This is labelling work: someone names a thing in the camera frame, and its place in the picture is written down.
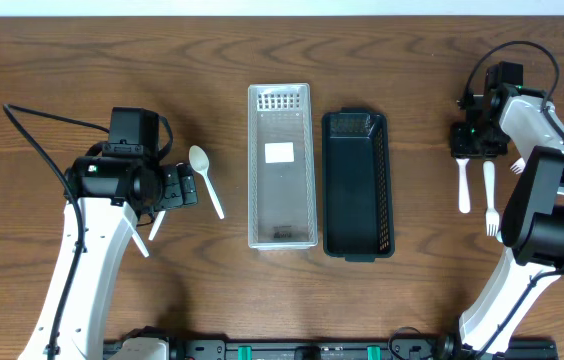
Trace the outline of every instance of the white spoon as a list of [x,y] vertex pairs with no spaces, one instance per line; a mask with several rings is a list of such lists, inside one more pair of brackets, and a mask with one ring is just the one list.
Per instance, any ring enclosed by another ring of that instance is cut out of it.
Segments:
[[191,149],[189,149],[189,162],[191,163],[193,170],[202,175],[204,178],[206,187],[209,190],[209,195],[211,196],[211,201],[213,202],[213,206],[215,206],[215,211],[218,212],[220,219],[224,219],[224,212],[222,211],[222,206],[220,206],[220,200],[218,200],[218,196],[215,194],[215,190],[213,190],[213,185],[211,185],[211,181],[209,181],[208,156],[206,156],[204,150],[202,150],[199,146],[193,145],[191,146]]

